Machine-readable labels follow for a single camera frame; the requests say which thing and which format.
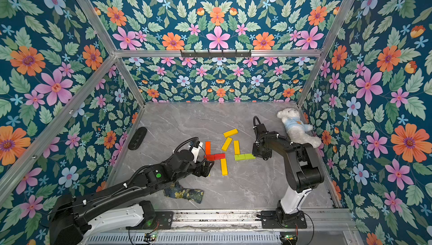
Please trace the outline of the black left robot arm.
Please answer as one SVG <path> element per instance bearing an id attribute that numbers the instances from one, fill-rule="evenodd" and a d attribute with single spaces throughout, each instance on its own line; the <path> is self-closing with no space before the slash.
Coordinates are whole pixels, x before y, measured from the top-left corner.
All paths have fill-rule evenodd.
<path id="1" fill-rule="evenodd" d="M 91 230 L 90 221 L 98 215 L 128 201 L 169 188 L 189 175 L 207 177 L 214 162 L 195 162 L 194 159 L 189 150 L 176 151 L 159 164 L 140 167 L 124 183 L 80 197 L 71 194 L 61 196 L 49 215 L 51 244 L 77 245 Z"/>

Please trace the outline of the lime green block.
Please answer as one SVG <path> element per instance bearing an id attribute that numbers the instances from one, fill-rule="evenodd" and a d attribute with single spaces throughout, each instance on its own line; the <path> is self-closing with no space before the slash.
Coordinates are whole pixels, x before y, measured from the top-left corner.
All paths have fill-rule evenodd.
<path id="1" fill-rule="evenodd" d="M 255 156 L 251 153 L 245 154 L 244 157 L 245 157 L 245 160 L 254 160 L 255 159 Z"/>
<path id="2" fill-rule="evenodd" d="M 245 159 L 245 155 L 235 155 L 235 160 L 236 161 L 242 161 Z"/>

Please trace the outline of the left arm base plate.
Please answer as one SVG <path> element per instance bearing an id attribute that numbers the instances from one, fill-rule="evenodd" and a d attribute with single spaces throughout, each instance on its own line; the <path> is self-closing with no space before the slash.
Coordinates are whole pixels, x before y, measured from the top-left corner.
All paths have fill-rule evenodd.
<path id="1" fill-rule="evenodd" d="M 127 230 L 169 230 L 173 222 L 174 212 L 172 211 L 157 211 L 154 217 L 144 218 L 138 225 L 134 227 L 126 227 Z"/>

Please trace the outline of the orange block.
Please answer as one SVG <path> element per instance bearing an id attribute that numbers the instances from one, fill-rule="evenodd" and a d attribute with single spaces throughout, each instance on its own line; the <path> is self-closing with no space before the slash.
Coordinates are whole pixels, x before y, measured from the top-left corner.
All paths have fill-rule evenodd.
<path id="1" fill-rule="evenodd" d="M 211 155 L 211 142 L 205 143 L 205 155 L 206 156 Z"/>

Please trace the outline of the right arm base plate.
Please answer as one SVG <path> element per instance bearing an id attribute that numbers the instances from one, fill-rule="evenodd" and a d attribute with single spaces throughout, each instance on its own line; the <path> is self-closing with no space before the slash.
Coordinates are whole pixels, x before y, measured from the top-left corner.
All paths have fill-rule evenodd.
<path id="1" fill-rule="evenodd" d="M 285 214 L 282 210 L 261 211 L 256 216 L 263 229 L 306 229 L 307 221 L 302 211 Z"/>

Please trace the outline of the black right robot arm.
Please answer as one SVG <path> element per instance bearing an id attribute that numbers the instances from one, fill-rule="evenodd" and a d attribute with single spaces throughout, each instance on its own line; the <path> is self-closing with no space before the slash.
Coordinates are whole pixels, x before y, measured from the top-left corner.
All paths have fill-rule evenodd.
<path id="1" fill-rule="evenodd" d="M 300 208 L 310 192 L 324 182 L 315 149 L 311 144 L 294 143 L 288 137 L 268 131 L 264 124 L 254 125 L 253 129 L 256 136 L 254 157 L 266 161 L 275 152 L 283 158 L 288 188 L 278 202 L 276 218 L 281 223 L 293 220 L 303 214 Z"/>

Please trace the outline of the red block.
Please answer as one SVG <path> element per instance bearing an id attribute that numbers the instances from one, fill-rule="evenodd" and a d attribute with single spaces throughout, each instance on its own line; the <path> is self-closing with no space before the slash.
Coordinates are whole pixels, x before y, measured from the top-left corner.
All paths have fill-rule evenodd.
<path id="1" fill-rule="evenodd" d="M 219 154 L 214 155 L 215 160 L 221 160 L 221 159 L 225 159 L 225 158 L 226 158 L 226 155 L 224 153 L 219 153 Z"/>
<path id="2" fill-rule="evenodd" d="M 205 155 L 205 158 L 208 161 L 215 161 L 216 160 L 215 155 Z"/>

